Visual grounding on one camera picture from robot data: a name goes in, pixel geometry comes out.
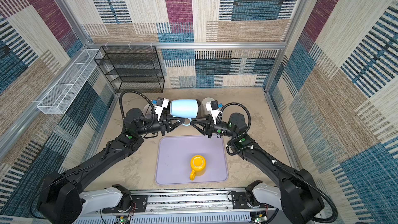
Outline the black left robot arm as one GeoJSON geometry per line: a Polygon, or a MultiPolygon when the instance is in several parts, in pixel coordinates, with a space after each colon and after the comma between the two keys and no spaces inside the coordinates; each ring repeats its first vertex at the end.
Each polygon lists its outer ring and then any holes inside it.
{"type": "Polygon", "coordinates": [[[121,185],[91,192],[84,190],[114,164],[134,154],[144,142],[143,135],[157,132],[165,135],[184,122],[184,118],[168,113],[146,119],[140,109],[129,110],[123,118],[121,134],[101,152],[62,174],[53,172],[44,178],[36,209],[53,224],[72,224],[82,215],[103,208],[128,209],[132,200],[121,185]]]}

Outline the aluminium front rail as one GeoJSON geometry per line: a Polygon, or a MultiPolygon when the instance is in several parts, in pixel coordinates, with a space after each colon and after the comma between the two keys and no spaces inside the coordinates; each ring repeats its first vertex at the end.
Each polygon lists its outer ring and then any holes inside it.
{"type": "Polygon", "coordinates": [[[288,224],[281,207],[248,203],[242,188],[131,191],[127,211],[96,208],[76,224],[288,224]]]}

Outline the lavender purple mug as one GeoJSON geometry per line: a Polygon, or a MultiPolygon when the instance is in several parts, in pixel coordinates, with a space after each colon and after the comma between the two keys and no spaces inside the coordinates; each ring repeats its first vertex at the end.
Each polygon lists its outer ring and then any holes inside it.
{"type": "Polygon", "coordinates": [[[143,114],[146,119],[151,119],[153,117],[154,111],[149,104],[143,108],[143,114]]]}

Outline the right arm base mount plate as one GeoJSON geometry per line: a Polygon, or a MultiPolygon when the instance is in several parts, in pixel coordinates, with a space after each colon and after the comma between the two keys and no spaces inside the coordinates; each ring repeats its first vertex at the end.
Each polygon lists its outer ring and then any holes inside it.
{"type": "Polygon", "coordinates": [[[272,205],[259,203],[253,195],[247,192],[230,191],[227,198],[232,202],[234,209],[274,208],[272,205]]]}

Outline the yellow mug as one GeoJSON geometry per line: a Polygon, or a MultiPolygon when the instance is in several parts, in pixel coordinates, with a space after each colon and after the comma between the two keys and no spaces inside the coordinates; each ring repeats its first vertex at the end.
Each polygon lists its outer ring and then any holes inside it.
{"type": "Polygon", "coordinates": [[[200,155],[192,157],[190,161],[190,167],[191,167],[190,180],[194,180],[196,177],[202,176],[206,170],[205,158],[200,155]]]}

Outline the light blue mug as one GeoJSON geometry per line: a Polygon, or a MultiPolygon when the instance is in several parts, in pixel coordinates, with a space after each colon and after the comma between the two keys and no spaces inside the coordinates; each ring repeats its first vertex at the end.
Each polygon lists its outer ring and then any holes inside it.
{"type": "Polygon", "coordinates": [[[192,119],[195,119],[200,110],[201,102],[195,99],[173,100],[170,103],[170,114],[173,117],[189,119],[189,123],[182,125],[189,126],[192,119]]]}

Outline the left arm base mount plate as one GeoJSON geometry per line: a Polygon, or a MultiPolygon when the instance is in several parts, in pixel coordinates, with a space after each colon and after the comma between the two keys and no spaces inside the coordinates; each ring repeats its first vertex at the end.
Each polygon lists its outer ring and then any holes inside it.
{"type": "Polygon", "coordinates": [[[129,197],[122,197],[120,203],[115,207],[102,209],[103,214],[118,214],[118,213],[143,213],[147,207],[147,195],[132,195],[129,197]]]}

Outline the white mug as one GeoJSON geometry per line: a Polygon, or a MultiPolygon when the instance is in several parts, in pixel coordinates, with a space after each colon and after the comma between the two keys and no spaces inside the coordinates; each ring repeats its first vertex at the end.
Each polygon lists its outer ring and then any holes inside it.
{"type": "Polygon", "coordinates": [[[202,105],[203,105],[203,107],[206,108],[206,104],[209,103],[209,102],[212,102],[212,101],[214,101],[214,99],[211,98],[211,97],[206,97],[206,98],[204,98],[204,99],[202,100],[202,105]]]}

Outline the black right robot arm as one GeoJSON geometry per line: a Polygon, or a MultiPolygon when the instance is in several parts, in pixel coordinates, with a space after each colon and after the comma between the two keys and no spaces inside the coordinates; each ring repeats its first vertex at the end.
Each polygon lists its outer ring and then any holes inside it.
{"type": "Polygon", "coordinates": [[[248,135],[251,119],[240,113],[233,113],[229,121],[206,115],[191,120],[191,126],[202,135],[211,138],[227,136],[226,151],[230,156],[239,156],[255,165],[269,177],[275,186],[268,186],[261,180],[245,188],[246,204],[251,208],[270,205],[282,211],[293,224],[332,223],[338,213],[333,201],[320,190],[310,172],[296,170],[271,154],[248,135]]]}

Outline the lavender silicone tray mat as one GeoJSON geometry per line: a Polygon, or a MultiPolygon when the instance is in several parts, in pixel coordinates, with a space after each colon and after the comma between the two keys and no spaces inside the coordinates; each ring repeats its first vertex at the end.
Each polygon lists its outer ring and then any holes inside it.
{"type": "Polygon", "coordinates": [[[155,182],[158,185],[213,183],[228,179],[225,144],[222,138],[201,135],[171,136],[159,143],[155,182]],[[205,172],[189,178],[191,159],[200,155],[206,160],[205,172]]]}

